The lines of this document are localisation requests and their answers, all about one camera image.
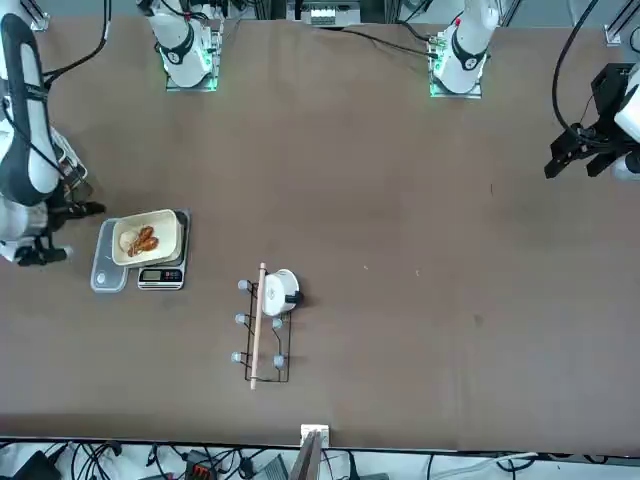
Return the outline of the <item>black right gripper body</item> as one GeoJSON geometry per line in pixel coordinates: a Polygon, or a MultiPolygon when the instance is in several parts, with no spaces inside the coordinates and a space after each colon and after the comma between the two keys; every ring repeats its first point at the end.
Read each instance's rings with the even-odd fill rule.
{"type": "Polygon", "coordinates": [[[46,202],[30,208],[29,227],[32,247],[37,249],[59,248],[53,243],[53,234],[64,224],[62,215],[52,213],[46,202]]]}

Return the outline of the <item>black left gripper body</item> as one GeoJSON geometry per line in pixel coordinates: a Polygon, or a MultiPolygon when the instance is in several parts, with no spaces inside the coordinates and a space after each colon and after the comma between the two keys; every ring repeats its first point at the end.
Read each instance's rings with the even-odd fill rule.
{"type": "Polygon", "coordinates": [[[635,140],[619,127],[614,117],[622,107],[627,87],[632,75],[636,73],[634,63],[608,63],[591,82],[597,119],[581,129],[585,137],[582,148],[602,148],[605,144],[613,146],[636,145],[635,140]]]}

